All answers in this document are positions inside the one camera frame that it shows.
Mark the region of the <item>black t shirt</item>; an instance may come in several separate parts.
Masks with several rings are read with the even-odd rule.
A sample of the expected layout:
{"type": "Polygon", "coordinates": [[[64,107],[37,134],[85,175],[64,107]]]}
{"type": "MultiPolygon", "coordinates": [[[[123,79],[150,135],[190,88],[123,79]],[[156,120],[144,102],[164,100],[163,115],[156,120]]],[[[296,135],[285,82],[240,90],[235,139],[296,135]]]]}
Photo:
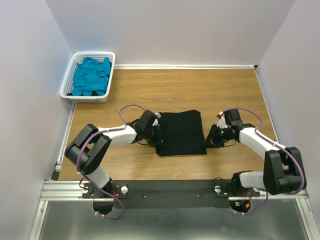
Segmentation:
{"type": "Polygon", "coordinates": [[[155,147],[161,157],[205,155],[205,137],[198,110],[161,112],[158,120],[163,143],[155,147]]]}

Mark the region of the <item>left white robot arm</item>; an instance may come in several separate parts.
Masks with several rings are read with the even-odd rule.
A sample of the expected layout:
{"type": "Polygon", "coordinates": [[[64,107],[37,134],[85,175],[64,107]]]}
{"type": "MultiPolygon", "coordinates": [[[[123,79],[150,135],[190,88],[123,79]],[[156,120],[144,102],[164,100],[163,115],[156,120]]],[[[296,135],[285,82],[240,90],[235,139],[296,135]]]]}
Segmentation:
{"type": "Polygon", "coordinates": [[[93,191],[101,198],[112,191],[112,179],[101,168],[110,147],[134,144],[142,140],[155,147],[163,142],[159,112],[145,110],[140,118],[119,127],[98,128],[87,124],[65,149],[64,155],[77,171],[93,184],[93,191]]]}

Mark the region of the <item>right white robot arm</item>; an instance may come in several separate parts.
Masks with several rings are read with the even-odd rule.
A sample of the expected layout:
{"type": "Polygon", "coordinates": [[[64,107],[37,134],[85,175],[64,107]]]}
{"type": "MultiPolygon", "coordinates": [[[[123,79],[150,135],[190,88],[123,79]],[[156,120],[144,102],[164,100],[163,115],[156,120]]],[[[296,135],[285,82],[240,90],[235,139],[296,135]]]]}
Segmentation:
{"type": "Polygon", "coordinates": [[[241,108],[227,108],[218,115],[205,139],[209,148],[224,148],[229,141],[241,143],[263,160],[262,171],[233,174],[230,191],[241,196],[248,189],[259,189],[271,195],[295,195],[307,187],[302,155],[298,148],[284,146],[260,132],[259,126],[244,123],[241,108]]]}

